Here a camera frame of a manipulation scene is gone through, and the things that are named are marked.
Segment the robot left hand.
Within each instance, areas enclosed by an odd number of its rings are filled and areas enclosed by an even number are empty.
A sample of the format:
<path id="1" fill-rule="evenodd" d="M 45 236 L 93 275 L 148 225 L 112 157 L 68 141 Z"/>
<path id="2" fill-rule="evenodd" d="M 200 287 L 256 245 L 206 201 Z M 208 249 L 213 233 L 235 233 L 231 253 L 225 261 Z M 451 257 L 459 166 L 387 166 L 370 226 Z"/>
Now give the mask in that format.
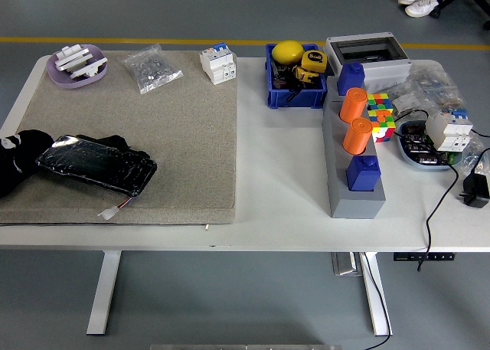
<path id="1" fill-rule="evenodd" d="M 21 137 L 18 134 L 1 138 L 1 197 L 12 192 L 29 175 L 15 161 L 16 152 L 20 150 Z"/>

